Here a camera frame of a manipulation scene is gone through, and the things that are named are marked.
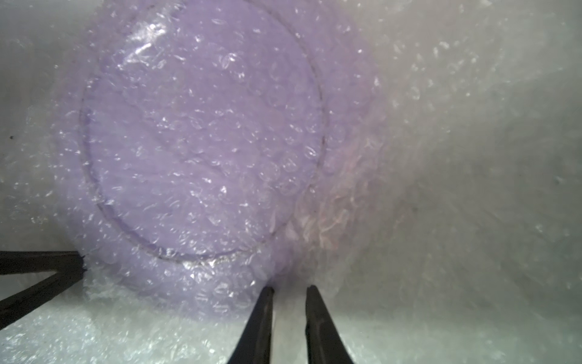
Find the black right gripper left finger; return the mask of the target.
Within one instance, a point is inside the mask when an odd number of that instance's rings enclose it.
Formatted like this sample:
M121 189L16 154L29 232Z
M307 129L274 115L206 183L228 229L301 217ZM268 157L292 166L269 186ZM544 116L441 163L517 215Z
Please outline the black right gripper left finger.
M228 364L269 364L273 329L274 288L265 287Z

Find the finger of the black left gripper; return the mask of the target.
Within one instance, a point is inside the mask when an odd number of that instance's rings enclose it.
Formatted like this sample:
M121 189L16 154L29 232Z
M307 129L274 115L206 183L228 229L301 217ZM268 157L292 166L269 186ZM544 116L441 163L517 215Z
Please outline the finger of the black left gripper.
M1 301L1 328L38 309L83 279L83 256L77 251L2 251L1 275L50 272L51 275Z

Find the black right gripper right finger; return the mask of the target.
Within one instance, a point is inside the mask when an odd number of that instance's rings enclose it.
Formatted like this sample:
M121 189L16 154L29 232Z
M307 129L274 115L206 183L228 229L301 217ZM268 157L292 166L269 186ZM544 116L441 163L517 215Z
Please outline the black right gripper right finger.
M306 344L308 364L353 364L319 289L306 291Z

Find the purple plate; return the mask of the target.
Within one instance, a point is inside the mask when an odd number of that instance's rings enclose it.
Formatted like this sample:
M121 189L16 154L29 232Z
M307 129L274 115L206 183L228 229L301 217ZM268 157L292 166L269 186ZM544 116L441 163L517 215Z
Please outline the purple plate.
M87 265L159 306L246 311L359 250L381 86L336 1L105 1L55 106Z

